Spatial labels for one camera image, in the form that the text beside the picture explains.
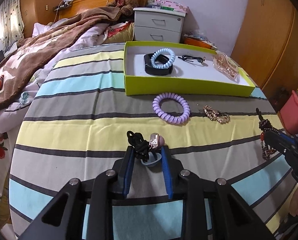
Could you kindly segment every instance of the light blue coil hair tie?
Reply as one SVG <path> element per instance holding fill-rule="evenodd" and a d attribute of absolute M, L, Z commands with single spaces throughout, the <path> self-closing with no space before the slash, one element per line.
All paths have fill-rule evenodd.
<path fill-rule="evenodd" d="M 157 64 L 155 63 L 157 57 L 158 57 L 160 54 L 164 53 L 164 52 L 170 54 L 170 59 L 169 59 L 168 62 L 165 63 L 165 64 L 158 64 L 158 65 L 157 65 Z M 152 56 L 152 58 L 151 58 L 151 65 L 152 65 L 152 67 L 154 67 L 154 68 L 166 69 L 166 68 L 170 68 L 170 67 L 171 67 L 171 65 L 173 64 L 174 60 L 175 60 L 175 53 L 173 52 L 173 50 L 168 49 L 168 48 L 159 49 L 158 51 L 156 51 L 156 52 L 153 54 L 153 56 Z"/>

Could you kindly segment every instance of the drawer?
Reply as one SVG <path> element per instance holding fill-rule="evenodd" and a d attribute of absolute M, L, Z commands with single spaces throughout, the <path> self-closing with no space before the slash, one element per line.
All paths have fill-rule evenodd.
<path fill-rule="evenodd" d="M 184 17 L 156 12 L 135 11 L 135 26 L 181 32 Z"/>
<path fill-rule="evenodd" d="M 179 43 L 181 33 L 156 28 L 134 27 L 136 41 L 166 41 Z"/>

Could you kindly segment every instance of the drawer handle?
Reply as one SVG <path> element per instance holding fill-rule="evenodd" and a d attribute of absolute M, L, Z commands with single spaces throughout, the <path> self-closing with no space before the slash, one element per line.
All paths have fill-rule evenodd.
<path fill-rule="evenodd" d="M 156 41 L 156 40 L 163 41 L 163 35 L 150 34 L 150 36 L 151 36 L 151 38 L 152 38 L 154 41 Z"/>
<path fill-rule="evenodd" d="M 165 20 L 159 20 L 159 19 L 151 19 L 153 21 L 162 21 L 162 22 L 165 22 Z"/>

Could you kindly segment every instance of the white nightstand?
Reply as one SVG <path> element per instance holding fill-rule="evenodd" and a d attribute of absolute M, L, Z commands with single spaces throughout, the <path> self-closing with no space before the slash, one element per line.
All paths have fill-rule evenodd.
<path fill-rule="evenodd" d="M 179 43 L 185 13 L 147 7 L 137 7 L 133 10 L 136 41 Z"/>

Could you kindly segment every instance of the brown blanket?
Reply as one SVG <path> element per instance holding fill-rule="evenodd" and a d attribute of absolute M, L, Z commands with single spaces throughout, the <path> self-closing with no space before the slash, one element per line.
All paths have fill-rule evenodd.
<path fill-rule="evenodd" d="M 120 17 L 118 7 L 100 7 L 85 11 L 57 28 L 22 41 L 23 46 L 0 63 L 4 85 L 0 92 L 0 110 L 8 107 L 30 81 L 62 49 L 72 46 L 88 29 L 99 22 L 113 22 Z"/>

